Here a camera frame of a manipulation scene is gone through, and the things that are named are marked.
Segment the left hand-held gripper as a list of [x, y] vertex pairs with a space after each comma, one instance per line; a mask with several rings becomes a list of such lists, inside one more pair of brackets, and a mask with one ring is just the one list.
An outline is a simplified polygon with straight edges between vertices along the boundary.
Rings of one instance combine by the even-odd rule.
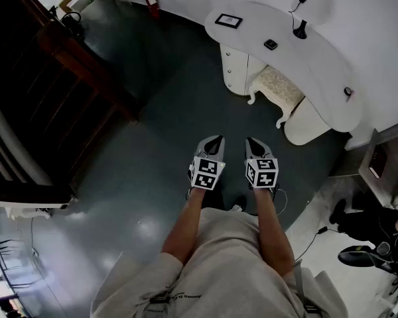
[[190, 186], [213, 190], [226, 166], [223, 161], [225, 138], [212, 135], [201, 140], [189, 165]]

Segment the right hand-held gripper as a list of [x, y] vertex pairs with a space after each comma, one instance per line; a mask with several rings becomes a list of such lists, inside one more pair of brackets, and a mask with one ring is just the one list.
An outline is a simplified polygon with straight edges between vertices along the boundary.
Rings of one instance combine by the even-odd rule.
[[267, 157], [273, 157], [273, 154], [265, 143], [256, 138], [246, 138], [245, 177], [252, 188], [272, 188], [277, 183], [278, 160]]

